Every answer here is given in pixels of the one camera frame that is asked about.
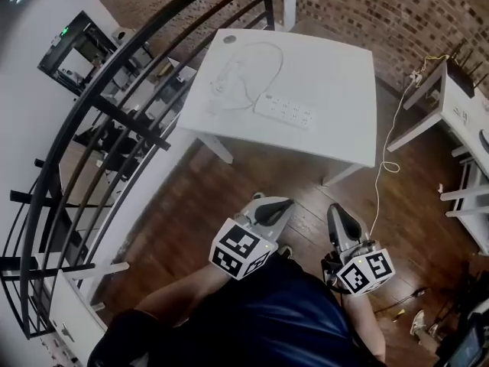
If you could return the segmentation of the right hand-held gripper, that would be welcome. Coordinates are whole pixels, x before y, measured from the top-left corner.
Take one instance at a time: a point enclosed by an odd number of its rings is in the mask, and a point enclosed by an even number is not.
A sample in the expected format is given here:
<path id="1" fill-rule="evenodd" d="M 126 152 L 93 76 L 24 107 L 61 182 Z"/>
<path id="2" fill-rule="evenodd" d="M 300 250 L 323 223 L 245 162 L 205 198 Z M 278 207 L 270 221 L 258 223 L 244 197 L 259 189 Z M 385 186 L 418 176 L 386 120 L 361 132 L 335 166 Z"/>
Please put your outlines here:
<path id="1" fill-rule="evenodd" d="M 362 295 L 395 275 L 390 255 L 370 235 L 364 222 L 337 203 L 327 211 L 329 239 L 335 250 L 322 259 L 325 284 L 338 294 Z"/>

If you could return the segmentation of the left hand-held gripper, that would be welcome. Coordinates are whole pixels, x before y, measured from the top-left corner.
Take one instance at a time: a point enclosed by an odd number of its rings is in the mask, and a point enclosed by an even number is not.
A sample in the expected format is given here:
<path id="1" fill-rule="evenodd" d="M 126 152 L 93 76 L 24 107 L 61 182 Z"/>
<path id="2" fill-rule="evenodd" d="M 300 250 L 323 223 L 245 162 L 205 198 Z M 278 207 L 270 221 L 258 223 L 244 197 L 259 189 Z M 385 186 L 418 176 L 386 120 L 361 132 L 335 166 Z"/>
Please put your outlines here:
<path id="1" fill-rule="evenodd" d="M 238 281 L 263 267 L 278 250 L 277 240 L 294 206 L 294 201 L 285 197 L 253 199 L 245 215 L 226 219 L 212 241 L 209 262 Z"/>

